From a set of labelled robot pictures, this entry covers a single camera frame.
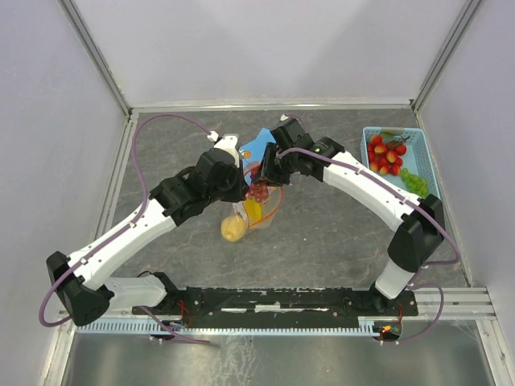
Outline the purple grapes bunch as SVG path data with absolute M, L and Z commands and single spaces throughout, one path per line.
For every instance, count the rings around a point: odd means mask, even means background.
M 265 183 L 251 183 L 246 198 L 257 203 L 264 203 L 269 198 L 268 186 Z

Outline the clear zip bag orange zipper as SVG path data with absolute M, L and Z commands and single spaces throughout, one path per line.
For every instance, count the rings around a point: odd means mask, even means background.
M 259 164 L 256 162 L 254 164 L 248 165 L 244 169 L 245 181 L 249 185 L 252 183 L 251 178 L 254 176 L 255 172 L 258 170 L 258 167 L 259 167 Z M 230 215 L 240 214 L 241 216 L 243 216 L 248 222 L 247 232 L 251 232 L 251 231 L 257 230 L 257 229 L 268 228 L 272 224 L 274 217 L 277 214 L 278 209 L 280 208 L 280 206 L 282 204 L 282 199 L 284 196 L 283 187 L 268 187 L 268 189 L 269 189 L 268 200 L 265 201 L 264 203 L 260 203 L 262 206 L 262 219 L 258 222 L 255 222 L 255 223 L 249 222 L 249 218 L 246 215 L 245 209 L 243 206 L 243 203 L 245 201 L 242 201 L 240 203 L 234 203 L 232 205 Z

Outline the yellow banana toy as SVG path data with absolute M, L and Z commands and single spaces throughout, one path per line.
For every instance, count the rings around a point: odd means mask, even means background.
M 243 206 L 250 223 L 255 223 L 262 219 L 262 206 L 255 199 L 247 199 Z

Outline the yellow lemon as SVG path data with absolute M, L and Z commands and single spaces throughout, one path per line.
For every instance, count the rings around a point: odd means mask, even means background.
M 236 242 L 246 234 L 247 228 L 247 220 L 240 214 L 234 214 L 222 220 L 220 232 L 227 241 Z

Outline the green grapes bunch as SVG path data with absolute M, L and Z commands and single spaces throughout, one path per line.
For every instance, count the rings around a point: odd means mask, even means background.
M 429 195 L 429 188 L 426 180 L 416 174 L 411 174 L 407 168 L 401 170 L 402 181 L 406 185 L 408 192 L 418 195 L 425 199 Z

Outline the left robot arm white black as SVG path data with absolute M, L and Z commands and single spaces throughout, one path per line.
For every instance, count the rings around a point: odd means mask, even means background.
M 46 260 L 50 291 L 57 294 L 76 326 L 96 321 L 119 295 L 107 281 L 124 262 L 210 204 L 240 202 L 248 190 L 235 148 L 213 147 L 203 152 L 194 166 L 146 193 L 132 216 L 99 239 L 69 255 L 60 251 L 50 255 Z

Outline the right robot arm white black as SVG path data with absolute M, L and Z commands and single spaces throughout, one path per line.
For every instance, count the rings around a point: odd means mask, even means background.
M 353 197 L 394 232 L 386 266 L 369 289 L 370 307 L 378 314 L 388 314 L 443 242 L 441 200 L 434 195 L 422 199 L 394 186 L 338 142 L 328 137 L 314 141 L 293 117 L 279 122 L 271 135 L 273 140 L 266 145 L 255 181 L 282 186 L 295 173 L 312 177 Z

